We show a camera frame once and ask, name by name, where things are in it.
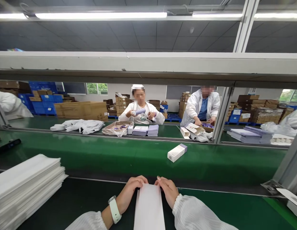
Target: white smartwatch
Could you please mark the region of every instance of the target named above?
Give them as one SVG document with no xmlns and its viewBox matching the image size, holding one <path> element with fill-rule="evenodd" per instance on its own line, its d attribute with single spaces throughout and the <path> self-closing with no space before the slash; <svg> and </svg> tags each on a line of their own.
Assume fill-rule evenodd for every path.
<svg viewBox="0 0 297 230">
<path fill-rule="evenodd" d="M 116 196 L 113 196 L 112 198 L 110 198 L 108 201 L 108 204 L 110 206 L 113 222 L 116 224 L 119 222 L 119 220 L 122 217 L 119 213 L 119 209 L 116 202 Z"/>
</svg>

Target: watch strap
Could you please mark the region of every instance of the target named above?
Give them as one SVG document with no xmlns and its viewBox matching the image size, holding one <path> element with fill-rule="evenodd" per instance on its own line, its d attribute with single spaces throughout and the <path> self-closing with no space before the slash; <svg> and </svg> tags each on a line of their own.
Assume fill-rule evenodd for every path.
<svg viewBox="0 0 297 230">
<path fill-rule="evenodd" d="M 110 206 L 113 222 L 116 224 L 119 222 L 119 220 L 122 217 L 120 215 L 116 200 L 113 199 L 112 201 L 110 201 L 109 206 Z"/>
</svg>

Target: ceiling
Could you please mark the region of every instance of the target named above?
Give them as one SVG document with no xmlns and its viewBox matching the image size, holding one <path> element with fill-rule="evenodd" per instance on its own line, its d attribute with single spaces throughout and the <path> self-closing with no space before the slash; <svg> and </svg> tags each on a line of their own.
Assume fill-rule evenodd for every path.
<svg viewBox="0 0 297 230">
<path fill-rule="evenodd" d="M 218 5 L 223 0 L 7 0 L 12 6 Z M 242 5 L 244 0 L 225 1 Z M 297 0 L 261 0 L 297 6 Z M 232 52 L 236 21 L 0 22 L 0 50 Z M 297 53 L 297 22 L 255 21 L 246 52 Z"/>
</svg>

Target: white lab coat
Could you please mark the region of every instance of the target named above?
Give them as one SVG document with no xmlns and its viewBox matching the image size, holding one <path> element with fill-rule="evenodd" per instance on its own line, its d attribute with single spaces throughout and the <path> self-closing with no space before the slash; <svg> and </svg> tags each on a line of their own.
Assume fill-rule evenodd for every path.
<svg viewBox="0 0 297 230">
<path fill-rule="evenodd" d="M 281 122 L 280 125 L 290 125 L 292 128 L 297 129 L 297 110 L 290 113 L 286 116 Z"/>
<path fill-rule="evenodd" d="M 194 123 L 194 116 L 198 116 L 202 106 L 202 92 L 199 89 L 194 92 L 187 101 L 187 106 L 184 112 L 183 119 L 181 120 L 181 126 L 185 126 L 189 123 Z M 220 107 L 220 96 L 217 92 L 212 92 L 210 96 L 208 96 L 207 102 L 207 120 L 213 116 L 217 116 Z"/>
<path fill-rule="evenodd" d="M 124 110 L 124 112 L 119 116 L 119 121 L 134 121 L 134 117 L 130 116 L 129 118 L 126 116 L 126 114 L 130 111 L 130 110 L 137 110 L 137 102 L 132 102 L 130 103 L 127 108 Z M 160 113 L 155 106 L 153 106 L 152 104 L 146 102 L 146 105 L 148 106 L 148 111 L 145 112 L 145 114 L 148 114 L 149 112 L 155 112 L 156 113 L 156 123 L 154 123 L 154 125 L 162 125 L 164 123 L 165 117 L 162 113 Z"/>
<path fill-rule="evenodd" d="M 34 117 L 21 99 L 11 93 L 0 92 L 0 105 L 7 119 Z"/>
</svg>

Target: white paper sheet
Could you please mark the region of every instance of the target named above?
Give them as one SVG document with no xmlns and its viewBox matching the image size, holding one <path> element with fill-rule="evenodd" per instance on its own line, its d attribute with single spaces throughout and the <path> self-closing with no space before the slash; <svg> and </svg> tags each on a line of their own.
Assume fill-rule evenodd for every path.
<svg viewBox="0 0 297 230">
<path fill-rule="evenodd" d="M 137 193 L 134 230 L 165 230 L 160 187 L 143 184 Z"/>
</svg>

